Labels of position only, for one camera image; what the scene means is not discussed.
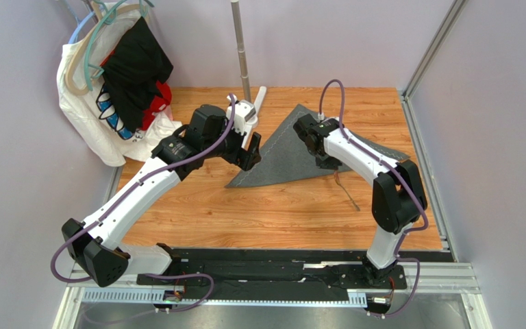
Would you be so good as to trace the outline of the iridescent metal spoon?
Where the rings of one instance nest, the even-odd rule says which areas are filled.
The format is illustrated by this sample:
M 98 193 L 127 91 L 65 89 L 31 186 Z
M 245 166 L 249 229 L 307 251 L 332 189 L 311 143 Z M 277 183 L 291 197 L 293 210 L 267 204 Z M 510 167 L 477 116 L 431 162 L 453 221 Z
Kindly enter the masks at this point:
M 354 198 L 352 198 L 351 194 L 348 192 L 348 190 L 345 188 L 345 186 L 342 184 L 342 181 L 340 179 L 340 174 L 339 174 L 338 170 L 334 171 L 334 181 L 343 190 L 343 192 L 348 197 L 348 199 L 351 202 L 351 205 L 354 207 L 354 209 L 359 212 L 360 211 L 360 207 L 355 202 Z

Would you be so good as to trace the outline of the grey cloth napkin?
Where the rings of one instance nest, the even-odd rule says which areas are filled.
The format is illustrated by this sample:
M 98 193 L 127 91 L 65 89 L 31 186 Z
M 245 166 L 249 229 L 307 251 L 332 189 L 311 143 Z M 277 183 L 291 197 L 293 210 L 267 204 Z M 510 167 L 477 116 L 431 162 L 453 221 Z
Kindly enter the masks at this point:
M 260 148 L 261 161 L 249 171 L 240 171 L 227 188 L 270 186 L 326 176 L 333 171 L 316 166 L 316 158 L 299 139 L 293 125 L 300 117 L 317 113 L 297 105 Z

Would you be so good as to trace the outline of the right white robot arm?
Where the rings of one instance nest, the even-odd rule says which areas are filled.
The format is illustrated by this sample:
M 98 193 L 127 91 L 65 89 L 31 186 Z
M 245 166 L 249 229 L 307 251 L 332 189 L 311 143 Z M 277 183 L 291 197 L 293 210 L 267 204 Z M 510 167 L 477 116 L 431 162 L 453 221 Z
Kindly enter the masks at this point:
M 360 276 L 369 286 L 388 281 L 406 234 L 427 208 L 417 165 L 378 152 L 354 136 L 337 118 L 323 121 L 311 114 L 298 118 L 293 129 L 316 159 L 316 166 L 345 165 L 372 188 L 371 213 L 377 223 L 373 242 L 362 259 Z

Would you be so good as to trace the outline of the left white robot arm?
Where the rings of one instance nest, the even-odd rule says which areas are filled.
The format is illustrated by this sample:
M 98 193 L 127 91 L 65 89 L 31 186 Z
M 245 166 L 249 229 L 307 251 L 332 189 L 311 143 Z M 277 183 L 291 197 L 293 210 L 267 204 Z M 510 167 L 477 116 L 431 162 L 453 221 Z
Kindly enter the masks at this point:
M 152 150 L 142 169 L 104 206 L 83 221 L 69 219 L 62 234 L 71 258 L 87 279 L 108 287 L 126 275 L 162 275 L 173 261 L 163 244 L 139 247 L 124 236 L 163 194 L 200 169 L 209 158 L 222 158 L 243 171 L 261 160 L 261 136 L 253 131 L 258 109 L 232 101 L 225 110 L 205 104 L 190 123 L 177 128 Z

